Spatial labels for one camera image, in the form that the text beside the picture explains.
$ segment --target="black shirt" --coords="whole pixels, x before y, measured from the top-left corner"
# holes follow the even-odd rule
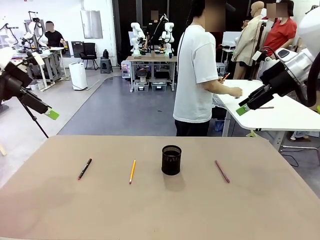
[[[49,47],[60,47],[60,40],[64,39],[64,37],[58,31],[54,31],[54,32],[47,31],[45,33],[45,36],[48,39]]]

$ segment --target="man in white t-shirt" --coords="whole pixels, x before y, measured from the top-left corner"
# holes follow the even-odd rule
[[[221,5],[206,6],[205,0],[192,0],[192,24],[181,37],[178,51],[178,82],[173,111],[177,137],[207,136],[214,94],[242,96],[238,87],[227,87],[216,67],[216,39],[205,29],[216,31],[225,17]],[[205,10],[210,21],[205,21]]]

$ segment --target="person's hand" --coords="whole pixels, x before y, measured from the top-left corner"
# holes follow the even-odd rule
[[[240,87],[231,87],[229,95],[235,98],[240,98],[243,95],[243,91]]]
[[[224,84],[224,83],[225,83],[225,80],[224,80],[224,78],[223,78],[222,76],[219,77],[218,81],[219,81],[219,83],[221,83],[221,84]]]

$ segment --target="floor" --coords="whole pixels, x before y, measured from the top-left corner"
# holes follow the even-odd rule
[[[35,114],[49,136],[175,136],[172,118],[175,93],[169,87],[166,92],[130,93],[129,82],[118,77],[119,70],[108,75],[87,70],[86,75],[89,90],[74,91],[70,81],[62,81],[45,92],[36,92],[60,113],[56,121]],[[46,140],[17,99],[12,98],[5,104],[9,109],[0,113],[0,144],[8,155],[0,156],[0,188]],[[243,137],[248,133],[231,121],[230,135]],[[214,123],[210,125],[208,135],[221,136],[220,132],[215,132]],[[261,133],[261,136],[271,139],[267,133]],[[296,145],[319,147],[320,139],[312,138],[310,143]],[[316,153],[301,151],[290,154],[299,163],[296,171],[320,197],[320,167]],[[285,158],[295,164],[290,157]]]
[[[99,70],[87,70],[88,90],[74,91],[71,81],[61,81],[44,92],[33,91],[43,102],[58,112],[60,117],[53,121],[45,115],[38,113],[34,115],[46,133],[54,136],[106,78],[119,75],[121,75],[119,69],[114,69],[112,74],[100,74]],[[6,107],[0,113],[0,145],[4,147],[7,155],[0,154],[0,188],[46,140],[44,134],[15,97],[4,104],[9,108]]]
[[[121,77],[105,81],[89,100],[79,109],[59,132],[59,135],[127,135],[127,136],[175,136],[176,127],[172,117],[175,93],[167,88],[166,92],[129,92],[129,82]],[[230,123],[229,135],[243,137],[249,131]],[[215,132],[212,123],[209,136],[221,136]],[[260,134],[272,139],[266,132]],[[320,147],[320,139],[311,138],[309,143],[292,143],[288,146]],[[313,191],[320,197],[320,166],[314,151],[286,152],[299,163],[295,168]],[[296,163],[285,156],[289,163]]]

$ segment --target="green tape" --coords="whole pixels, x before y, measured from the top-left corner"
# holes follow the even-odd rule
[[[242,116],[243,114],[247,113],[250,111],[250,108],[246,105],[240,107],[239,109],[236,110],[236,113],[239,114],[239,116]]]
[[[57,120],[57,118],[60,116],[59,113],[53,111],[51,108],[48,109],[48,111],[45,113],[49,118],[52,120]]]

